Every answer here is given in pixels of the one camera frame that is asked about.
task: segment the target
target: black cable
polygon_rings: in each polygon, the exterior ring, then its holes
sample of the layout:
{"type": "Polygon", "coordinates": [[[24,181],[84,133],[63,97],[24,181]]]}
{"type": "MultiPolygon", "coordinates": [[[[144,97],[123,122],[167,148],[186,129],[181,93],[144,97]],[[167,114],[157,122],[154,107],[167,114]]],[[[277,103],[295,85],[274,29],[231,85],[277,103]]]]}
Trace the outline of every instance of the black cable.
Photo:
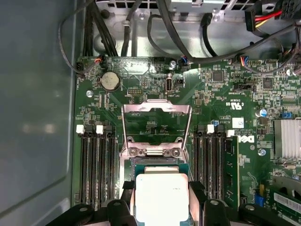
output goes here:
{"type": "Polygon", "coordinates": [[[98,8],[95,1],[92,3],[91,7],[92,7],[92,11],[94,12],[94,15],[95,15],[94,21],[95,22],[96,22],[96,20],[98,21],[98,23],[100,25],[100,28],[101,28],[105,38],[108,40],[108,43],[109,43],[109,46],[110,46],[110,49],[111,49],[111,52],[112,52],[112,56],[118,57],[117,50],[115,48],[115,43],[113,41],[113,38],[112,38],[112,36],[109,32],[109,29],[108,29],[107,25],[105,24],[105,22],[104,22],[104,20],[101,16],[100,10],[99,10],[99,8],[98,8]]]}
{"type": "Polygon", "coordinates": [[[162,16],[163,22],[165,24],[165,27],[166,27],[170,37],[172,38],[173,42],[176,44],[176,46],[179,48],[179,50],[187,57],[187,59],[189,61],[191,61],[193,63],[197,63],[197,64],[210,64],[210,63],[214,63],[214,62],[221,61],[224,59],[234,58],[236,55],[241,55],[245,52],[251,51],[251,50],[261,46],[262,44],[266,43],[267,41],[269,41],[277,36],[291,32],[295,29],[295,25],[290,25],[278,32],[271,34],[269,37],[264,38],[256,43],[254,43],[251,46],[245,47],[245,48],[237,50],[235,52],[221,55],[221,56],[209,57],[209,58],[198,58],[198,57],[191,56],[189,51],[186,49],[186,47],[182,43],[182,41],[181,41],[177,31],[175,30],[174,25],[169,17],[169,12],[168,12],[168,8],[166,6],[165,0],[157,0],[157,5],[159,8],[160,14],[162,16]]]}
{"type": "Polygon", "coordinates": [[[99,31],[99,34],[100,34],[100,36],[102,38],[105,51],[107,52],[107,54],[108,54],[109,57],[112,57],[113,56],[113,52],[112,52],[111,46],[109,45],[107,37],[105,36],[105,34],[103,32],[103,28],[102,28],[99,20],[97,19],[95,11],[92,11],[92,17],[93,17],[94,23],[95,23],[95,25],[96,25],[96,27],[97,27],[97,29],[99,31]]]}
{"type": "Polygon", "coordinates": [[[63,24],[66,22],[66,20],[71,17],[71,16],[74,16],[75,14],[79,13],[80,11],[82,11],[83,9],[85,9],[89,4],[91,4],[93,1],[95,0],[87,0],[80,8],[78,8],[77,10],[73,11],[71,14],[69,14],[68,16],[66,16],[59,24],[58,26],[58,31],[57,31],[57,37],[58,37],[58,44],[60,46],[60,51],[62,53],[62,56],[66,62],[66,64],[76,73],[78,74],[85,74],[87,72],[89,72],[96,64],[96,62],[93,62],[92,64],[90,64],[87,69],[83,70],[83,71],[80,71],[80,70],[77,70],[75,67],[73,67],[73,65],[71,64],[71,62],[69,61],[67,55],[66,55],[66,52],[65,52],[65,49],[63,47],[63,41],[62,41],[62,27],[63,27],[63,24]]]}
{"type": "MultiPolygon", "coordinates": [[[[266,37],[269,36],[268,33],[262,31],[259,28],[257,28],[255,31],[253,31],[252,34],[256,35],[257,37],[260,37],[260,38],[266,38],[266,37]]],[[[277,39],[277,38],[273,38],[273,41],[276,44],[276,46],[278,47],[278,49],[280,50],[280,52],[283,53],[284,49],[283,49],[281,41],[279,39],[277,39]]]]}
{"type": "Polygon", "coordinates": [[[83,56],[93,56],[93,18],[91,14],[91,5],[86,9],[83,56]]]}
{"type": "Polygon", "coordinates": [[[160,15],[152,14],[152,15],[150,15],[149,20],[147,21],[147,38],[148,38],[148,40],[149,40],[151,46],[153,46],[154,49],[155,49],[156,51],[158,51],[159,53],[161,53],[161,54],[162,54],[163,56],[165,56],[165,57],[169,57],[169,58],[173,58],[173,59],[179,58],[178,56],[174,56],[174,55],[172,55],[172,54],[170,54],[170,53],[167,53],[167,52],[165,52],[164,50],[162,50],[162,49],[154,42],[154,40],[152,39],[152,37],[151,37],[151,26],[152,26],[152,20],[153,20],[153,18],[162,18],[162,17],[161,17],[160,15]]]}
{"type": "MultiPolygon", "coordinates": [[[[131,7],[126,20],[131,21],[134,17],[135,11],[139,8],[140,4],[142,3],[142,0],[136,0],[133,6],[131,7]]],[[[127,49],[128,49],[128,44],[130,42],[130,34],[131,34],[131,29],[129,26],[124,27],[124,40],[123,40],[123,45],[121,48],[121,56],[126,57],[127,56],[127,49]]]]}
{"type": "Polygon", "coordinates": [[[295,29],[295,31],[296,31],[296,47],[293,50],[293,52],[290,55],[290,57],[284,63],[282,63],[282,65],[280,67],[278,67],[278,68],[276,68],[274,70],[268,71],[268,72],[261,72],[261,71],[255,70],[255,69],[253,69],[251,67],[248,67],[247,65],[245,65],[244,68],[247,69],[248,71],[256,73],[256,74],[271,74],[271,73],[275,73],[275,72],[278,72],[278,71],[284,69],[294,59],[295,55],[299,51],[300,34],[299,34],[299,31],[298,31],[297,28],[295,29]]]}
{"type": "Polygon", "coordinates": [[[208,52],[211,54],[211,56],[217,57],[216,52],[213,50],[213,48],[211,47],[211,45],[209,43],[208,33],[207,33],[208,26],[211,24],[212,17],[213,17],[212,13],[205,13],[203,15],[202,20],[201,20],[202,36],[203,36],[204,45],[205,45],[206,49],[208,50],[208,52]]]}

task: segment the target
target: integrated circuit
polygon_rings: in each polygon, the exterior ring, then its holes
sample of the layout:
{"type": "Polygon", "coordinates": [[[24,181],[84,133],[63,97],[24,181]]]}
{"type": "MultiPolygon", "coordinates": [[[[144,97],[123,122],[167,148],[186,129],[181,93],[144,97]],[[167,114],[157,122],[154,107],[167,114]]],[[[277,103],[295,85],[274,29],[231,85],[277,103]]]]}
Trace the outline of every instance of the integrated circuit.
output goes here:
{"type": "Polygon", "coordinates": [[[212,79],[214,82],[223,82],[224,81],[223,72],[222,71],[213,71],[212,79]]]}
{"type": "Polygon", "coordinates": [[[273,89],[273,82],[272,78],[263,78],[262,80],[262,87],[264,89],[273,89]]]}

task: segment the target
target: cable connector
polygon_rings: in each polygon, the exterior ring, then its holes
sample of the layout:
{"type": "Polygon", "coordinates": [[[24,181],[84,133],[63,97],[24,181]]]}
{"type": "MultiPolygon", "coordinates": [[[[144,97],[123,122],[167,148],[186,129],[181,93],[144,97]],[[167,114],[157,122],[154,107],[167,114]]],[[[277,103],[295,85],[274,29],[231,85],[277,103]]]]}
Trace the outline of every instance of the cable connector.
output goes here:
{"type": "Polygon", "coordinates": [[[262,15],[262,2],[257,1],[254,5],[245,10],[246,30],[254,32],[256,30],[255,16],[262,15]]]}
{"type": "Polygon", "coordinates": [[[201,27],[209,26],[211,24],[212,17],[212,13],[205,13],[201,20],[201,27]]]}

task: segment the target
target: red wire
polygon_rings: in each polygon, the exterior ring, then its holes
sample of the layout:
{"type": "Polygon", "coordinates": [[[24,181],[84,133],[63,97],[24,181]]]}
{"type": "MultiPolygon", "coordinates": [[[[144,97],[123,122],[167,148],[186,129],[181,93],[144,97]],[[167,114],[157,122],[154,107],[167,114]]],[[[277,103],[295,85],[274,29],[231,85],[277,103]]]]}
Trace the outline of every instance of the red wire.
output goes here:
{"type": "Polygon", "coordinates": [[[255,21],[267,20],[267,19],[270,19],[272,17],[278,16],[281,13],[282,13],[282,11],[278,11],[278,12],[274,12],[274,13],[271,13],[271,14],[266,15],[266,16],[257,17],[257,18],[255,18],[255,21]]]}

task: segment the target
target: sticker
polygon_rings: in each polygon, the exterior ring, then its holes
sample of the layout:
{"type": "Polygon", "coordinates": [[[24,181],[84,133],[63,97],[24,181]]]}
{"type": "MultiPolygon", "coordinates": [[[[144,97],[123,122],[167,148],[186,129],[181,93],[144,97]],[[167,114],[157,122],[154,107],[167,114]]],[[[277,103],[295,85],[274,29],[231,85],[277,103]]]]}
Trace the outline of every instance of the sticker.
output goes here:
{"type": "Polygon", "coordinates": [[[243,129],[245,127],[244,118],[232,118],[233,129],[243,129]]]}
{"type": "Polygon", "coordinates": [[[274,200],[298,213],[301,213],[301,205],[288,198],[285,198],[277,193],[274,193],[274,200]]]}

